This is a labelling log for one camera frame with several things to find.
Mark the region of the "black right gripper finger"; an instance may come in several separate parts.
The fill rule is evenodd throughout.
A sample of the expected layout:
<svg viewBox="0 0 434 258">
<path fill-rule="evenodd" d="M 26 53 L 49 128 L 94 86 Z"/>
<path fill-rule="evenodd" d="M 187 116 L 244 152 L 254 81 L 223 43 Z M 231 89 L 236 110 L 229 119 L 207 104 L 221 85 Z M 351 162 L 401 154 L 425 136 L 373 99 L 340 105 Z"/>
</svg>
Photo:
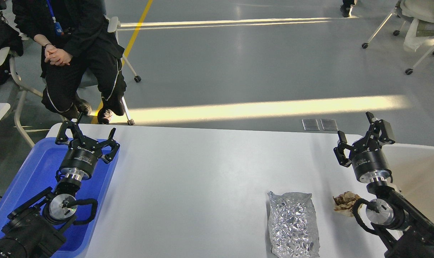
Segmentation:
<svg viewBox="0 0 434 258">
<path fill-rule="evenodd" d="M 389 122 L 377 119 L 371 112 L 366 112 L 366 116 L 370 126 L 366 135 L 361 139 L 361 145 L 392 145 L 396 143 Z"/>
<path fill-rule="evenodd" d="M 354 148 L 353 146 L 348 145 L 345 133 L 343 131 L 337 131 L 337 134 L 339 138 L 338 145 L 333 149 L 333 151 L 338 160 L 338 163 L 343 167 L 348 168 L 351 165 L 351 160 L 349 159 L 348 156 L 346 156 L 345 150 L 349 150 L 350 151 L 349 154 L 352 154 Z"/>
</svg>

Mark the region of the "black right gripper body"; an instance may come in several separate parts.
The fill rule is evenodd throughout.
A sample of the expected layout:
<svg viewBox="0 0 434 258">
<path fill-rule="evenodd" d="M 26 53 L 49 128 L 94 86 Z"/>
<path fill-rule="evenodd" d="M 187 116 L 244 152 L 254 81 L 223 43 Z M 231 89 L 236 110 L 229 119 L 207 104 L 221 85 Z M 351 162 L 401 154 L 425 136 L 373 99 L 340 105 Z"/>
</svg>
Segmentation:
<svg viewBox="0 0 434 258">
<path fill-rule="evenodd" d="M 361 138 L 353 143 L 349 153 L 356 179 L 361 183 L 370 183 L 372 178 L 384 179 L 392 176 L 382 146 L 377 139 Z"/>
</svg>

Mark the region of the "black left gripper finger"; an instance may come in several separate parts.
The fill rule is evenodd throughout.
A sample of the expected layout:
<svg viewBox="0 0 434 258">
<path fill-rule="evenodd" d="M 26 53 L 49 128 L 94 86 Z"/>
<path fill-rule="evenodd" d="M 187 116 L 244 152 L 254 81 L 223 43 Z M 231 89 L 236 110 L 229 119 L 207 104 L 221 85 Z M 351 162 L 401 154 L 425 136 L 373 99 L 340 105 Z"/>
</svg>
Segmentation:
<svg viewBox="0 0 434 258">
<path fill-rule="evenodd" d="M 61 127 L 59 128 L 58 134 L 55 139 L 56 145 L 69 145 L 69 137 L 66 135 L 66 130 L 70 129 L 72 132 L 73 139 L 82 139 L 85 136 L 81 132 L 79 128 L 79 122 L 81 118 L 84 116 L 84 113 L 80 113 L 76 122 L 72 122 L 71 120 L 66 120 L 62 122 Z"/>
<path fill-rule="evenodd" d="M 97 159 L 101 159 L 106 164 L 111 163 L 114 160 L 120 148 L 120 144 L 113 139 L 115 131 L 116 128 L 112 128 L 108 139 L 103 142 L 96 142 L 95 145 L 95 156 L 97 157 Z M 104 147 L 110 147 L 110 152 L 107 154 L 103 154 L 102 149 Z"/>
</svg>

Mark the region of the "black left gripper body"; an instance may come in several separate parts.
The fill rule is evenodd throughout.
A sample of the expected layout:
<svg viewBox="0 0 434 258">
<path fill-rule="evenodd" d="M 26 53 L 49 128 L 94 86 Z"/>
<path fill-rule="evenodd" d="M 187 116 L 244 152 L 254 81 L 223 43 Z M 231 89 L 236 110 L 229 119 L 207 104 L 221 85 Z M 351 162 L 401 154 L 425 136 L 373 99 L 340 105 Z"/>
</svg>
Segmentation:
<svg viewBox="0 0 434 258">
<path fill-rule="evenodd" d="M 72 141 L 68 138 L 57 138 L 55 144 L 69 147 L 56 171 L 57 181 L 65 177 L 79 181 L 92 178 L 97 162 L 102 156 L 102 146 L 99 145 L 99 141 L 91 138 L 75 138 Z"/>
</svg>

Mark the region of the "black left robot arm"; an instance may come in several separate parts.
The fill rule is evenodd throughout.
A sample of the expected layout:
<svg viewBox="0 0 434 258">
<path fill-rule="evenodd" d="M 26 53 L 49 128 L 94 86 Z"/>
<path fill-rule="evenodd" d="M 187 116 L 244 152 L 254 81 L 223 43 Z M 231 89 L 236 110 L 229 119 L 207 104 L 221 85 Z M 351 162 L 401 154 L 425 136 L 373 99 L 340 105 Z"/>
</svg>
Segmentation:
<svg viewBox="0 0 434 258">
<path fill-rule="evenodd" d="M 80 252 L 95 227 L 120 144 L 85 136 L 65 121 L 55 140 L 33 147 L 0 202 L 0 258 L 50 258 Z"/>
</svg>

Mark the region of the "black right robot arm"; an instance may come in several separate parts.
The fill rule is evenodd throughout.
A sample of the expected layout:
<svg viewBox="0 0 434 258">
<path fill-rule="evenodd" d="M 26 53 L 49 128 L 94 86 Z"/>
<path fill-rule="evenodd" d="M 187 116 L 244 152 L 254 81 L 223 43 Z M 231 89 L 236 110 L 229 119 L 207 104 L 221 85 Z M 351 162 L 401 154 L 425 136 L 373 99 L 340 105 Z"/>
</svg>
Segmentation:
<svg viewBox="0 0 434 258">
<path fill-rule="evenodd" d="M 369 129 L 365 136 L 348 145 L 338 131 L 334 153 L 338 163 L 352 166 L 356 179 L 376 196 L 356 200 L 352 214 L 360 227 L 384 243 L 386 258 L 434 258 L 434 224 L 387 182 L 392 172 L 382 147 L 395 143 L 389 122 L 366 112 Z"/>
</svg>

